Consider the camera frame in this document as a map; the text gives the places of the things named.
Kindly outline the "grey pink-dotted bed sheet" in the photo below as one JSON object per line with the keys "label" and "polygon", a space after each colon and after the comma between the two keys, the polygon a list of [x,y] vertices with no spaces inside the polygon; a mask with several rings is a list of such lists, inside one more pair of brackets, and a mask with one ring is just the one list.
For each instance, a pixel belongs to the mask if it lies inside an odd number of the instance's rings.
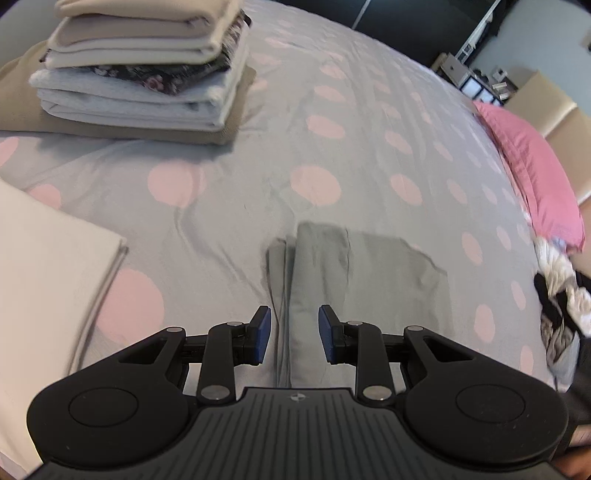
{"label": "grey pink-dotted bed sheet", "polygon": [[[225,145],[1,129],[7,183],[126,241],[78,368],[27,409],[33,479],[555,479],[537,264],[474,103],[386,45],[250,1],[256,71]],[[448,274],[448,338],[383,333],[392,402],[276,385],[273,240],[301,223],[397,237]],[[212,327],[271,312],[235,402],[199,402]]]}

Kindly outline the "folded white shirt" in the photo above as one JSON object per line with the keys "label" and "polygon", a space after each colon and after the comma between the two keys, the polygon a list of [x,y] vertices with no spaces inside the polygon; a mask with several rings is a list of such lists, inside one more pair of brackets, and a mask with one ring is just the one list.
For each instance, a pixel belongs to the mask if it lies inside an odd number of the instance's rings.
{"label": "folded white shirt", "polygon": [[27,409],[74,372],[126,253],[123,237],[1,185],[1,452],[40,462]]}

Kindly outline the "folded light grey towel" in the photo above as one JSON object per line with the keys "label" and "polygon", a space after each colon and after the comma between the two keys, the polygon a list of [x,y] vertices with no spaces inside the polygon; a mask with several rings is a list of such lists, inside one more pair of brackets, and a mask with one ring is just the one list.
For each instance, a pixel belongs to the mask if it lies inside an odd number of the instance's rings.
{"label": "folded light grey towel", "polygon": [[169,96],[125,80],[76,69],[39,69],[29,78],[42,109],[58,118],[95,125],[215,132],[228,120],[249,57],[238,44],[230,68]]}

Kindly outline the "far white nightstand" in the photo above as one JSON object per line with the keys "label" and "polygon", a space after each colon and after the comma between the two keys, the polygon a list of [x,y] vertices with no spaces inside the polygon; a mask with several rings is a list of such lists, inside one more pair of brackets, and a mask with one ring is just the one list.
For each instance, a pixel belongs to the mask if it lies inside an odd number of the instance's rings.
{"label": "far white nightstand", "polygon": [[449,53],[440,54],[431,69],[474,101],[504,106],[518,90],[508,77],[501,81],[490,79],[480,71],[471,70]]}

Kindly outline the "light blue garment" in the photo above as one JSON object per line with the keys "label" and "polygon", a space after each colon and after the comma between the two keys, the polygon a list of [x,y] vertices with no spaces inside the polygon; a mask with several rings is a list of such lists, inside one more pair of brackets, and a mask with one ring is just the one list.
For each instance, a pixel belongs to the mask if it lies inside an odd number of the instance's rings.
{"label": "light blue garment", "polygon": [[555,331],[546,347],[546,361],[555,389],[566,392],[574,381],[580,352],[580,337],[569,329]]}

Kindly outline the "folded beige garment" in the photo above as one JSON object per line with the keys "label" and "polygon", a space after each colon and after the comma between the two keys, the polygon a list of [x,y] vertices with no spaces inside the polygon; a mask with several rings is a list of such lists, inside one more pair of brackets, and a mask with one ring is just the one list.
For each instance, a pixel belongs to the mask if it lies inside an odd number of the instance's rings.
{"label": "folded beige garment", "polygon": [[59,47],[100,39],[201,38],[228,29],[242,1],[58,1]]}

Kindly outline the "white crumpled garment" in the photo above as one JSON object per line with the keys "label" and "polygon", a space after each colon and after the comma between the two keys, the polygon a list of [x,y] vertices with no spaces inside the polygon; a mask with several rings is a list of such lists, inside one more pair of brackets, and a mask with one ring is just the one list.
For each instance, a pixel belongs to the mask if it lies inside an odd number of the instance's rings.
{"label": "white crumpled garment", "polygon": [[590,337],[590,293],[579,286],[576,272],[567,255],[543,237],[534,239],[539,269],[545,278],[548,294],[565,292],[567,311],[585,337]]}

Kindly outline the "grey long-sleeve shirt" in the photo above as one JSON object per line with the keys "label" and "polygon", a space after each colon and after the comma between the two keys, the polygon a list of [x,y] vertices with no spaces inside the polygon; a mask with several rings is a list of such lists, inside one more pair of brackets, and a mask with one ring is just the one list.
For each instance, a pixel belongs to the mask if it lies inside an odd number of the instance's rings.
{"label": "grey long-sleeve shirt", "polygon": [[456,329],[447,272],[407,241],[304,222],[273,240],[266,274],[276,316],[276,385],[351,387],[349,366],[325,360],[318,309],[387,334],[413,324],[451,338]]}

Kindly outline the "black garment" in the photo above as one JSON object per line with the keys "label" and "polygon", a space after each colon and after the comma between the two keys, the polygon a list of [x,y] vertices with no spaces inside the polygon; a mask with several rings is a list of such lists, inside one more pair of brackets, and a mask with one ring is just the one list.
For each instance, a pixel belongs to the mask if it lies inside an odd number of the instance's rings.
{"label": "black garment", "polygon": [[534,286],[542,306],[541,335],[549,362],[570,353],[577,356],[582,330],[568,311],[567,292],[552,296],[541,273],[535,275]]}

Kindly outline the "pink pillow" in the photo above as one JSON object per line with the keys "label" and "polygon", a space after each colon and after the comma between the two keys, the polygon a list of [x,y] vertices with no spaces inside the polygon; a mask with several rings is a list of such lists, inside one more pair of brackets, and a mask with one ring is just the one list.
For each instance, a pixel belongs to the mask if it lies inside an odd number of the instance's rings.
{"label": "pink pillow", "polygon": [[526,120],[509,110],[476,101],[527,207],[536,235],[560,239],[568,252],[586,244],[585,224],[567,175],[554,150]]}

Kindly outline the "cream padded headboard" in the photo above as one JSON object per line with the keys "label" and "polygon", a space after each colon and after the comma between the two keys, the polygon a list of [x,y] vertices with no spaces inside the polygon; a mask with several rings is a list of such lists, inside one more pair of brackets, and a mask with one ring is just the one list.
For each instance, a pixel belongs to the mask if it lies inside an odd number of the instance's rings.
{"label": "cream padded headboard", "polygon": [[551,145],[577,201],[590,199],[590,117],[560,87],[540,71],[505,103],[505,108],[527,121]]}

